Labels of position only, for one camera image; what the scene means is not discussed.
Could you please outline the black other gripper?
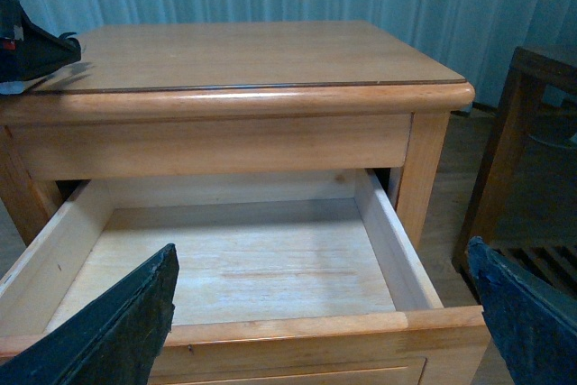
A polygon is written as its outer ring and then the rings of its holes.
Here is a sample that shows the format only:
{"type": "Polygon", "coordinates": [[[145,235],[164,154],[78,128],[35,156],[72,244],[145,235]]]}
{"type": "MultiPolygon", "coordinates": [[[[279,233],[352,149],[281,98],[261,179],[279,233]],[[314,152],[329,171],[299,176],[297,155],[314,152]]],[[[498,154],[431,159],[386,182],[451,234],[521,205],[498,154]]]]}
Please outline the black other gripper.
{"type": "Polygon", "coordinates": [[[54,36],[34,24],[20,0],[1,0],[1,93],[18,95],[24,84],[81,60],[72,32],[54,36]]]}

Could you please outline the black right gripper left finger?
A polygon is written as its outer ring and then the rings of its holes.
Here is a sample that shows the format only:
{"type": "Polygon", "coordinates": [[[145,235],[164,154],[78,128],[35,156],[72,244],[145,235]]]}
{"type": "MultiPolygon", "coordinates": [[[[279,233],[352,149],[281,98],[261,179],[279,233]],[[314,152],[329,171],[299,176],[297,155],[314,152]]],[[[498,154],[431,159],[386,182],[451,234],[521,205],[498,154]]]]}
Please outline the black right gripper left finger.
{"type": "Polygon", "coordinates": [[[1,367],[3,384],[145,384],[171,329],[179,262],[169,243],[1,367]]]}

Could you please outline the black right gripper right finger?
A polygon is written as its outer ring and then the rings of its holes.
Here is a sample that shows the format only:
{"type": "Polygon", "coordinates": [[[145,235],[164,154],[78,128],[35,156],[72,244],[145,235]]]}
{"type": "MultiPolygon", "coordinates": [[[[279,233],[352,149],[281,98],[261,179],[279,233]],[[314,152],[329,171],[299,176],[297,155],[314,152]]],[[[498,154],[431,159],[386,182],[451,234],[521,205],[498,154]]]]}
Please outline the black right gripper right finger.
{"type": "Polygon", "coordinates": [[[482,315],[516,384],[576,382],[576,299],[492,250],[467,245],[482,315]]]}

